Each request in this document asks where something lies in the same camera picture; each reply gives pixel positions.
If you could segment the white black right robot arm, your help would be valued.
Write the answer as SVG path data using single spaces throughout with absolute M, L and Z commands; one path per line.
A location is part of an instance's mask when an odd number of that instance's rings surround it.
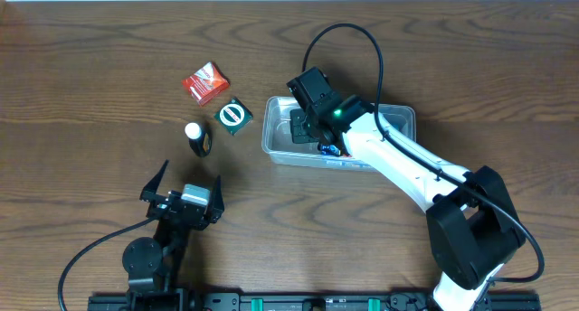
M 287 86 L 313 137 L 372 166 L 424 211 L 442 272 L 433 299 L 443 310 L 471 310 L 530 240 L 502 177 L 487 166 L 471 172 L 439 158 L 404 136 L 375 104 L 342 99 L 318 68 Z

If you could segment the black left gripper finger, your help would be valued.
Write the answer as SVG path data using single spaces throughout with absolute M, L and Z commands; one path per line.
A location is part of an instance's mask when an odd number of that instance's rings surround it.
M 158 187 L 161 184 L 165 170 L 168 166 L 169 161 L 166 160 L 159 171 L 153 176 L 153 178 L 143 187 L 141 190 L 139 200 L 146 203 L 158 203 L 164 199 L 164 196 L 157 193 Z
M 210 223 L 217 223 L 225 210 L 222 194 L 221 176 L 215 179 L 207 206 L 207 219 Z

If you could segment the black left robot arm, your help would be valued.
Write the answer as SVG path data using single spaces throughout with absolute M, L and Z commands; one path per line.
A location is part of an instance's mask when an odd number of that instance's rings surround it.
M 224 212 L 221 179 L 211 188 L 187 184 L 166 196 L 157 192 L 168 163 L 143 187 L 139 199 L 148 204 L 147 219 L 156 221 L 151 237 L 133 240 L 125 248 L 122 265 L 128 273 L 129 311 L 190 310 L 195 296 L 176 284 L 192 231 L 218 222 Z

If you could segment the blue Kool Fever box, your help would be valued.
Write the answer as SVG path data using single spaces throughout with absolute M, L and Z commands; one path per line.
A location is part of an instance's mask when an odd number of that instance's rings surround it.
M 323 156 L 351 158 L 352 156 L 341 145 L 323 144 L 318 142 L 318 151 Z

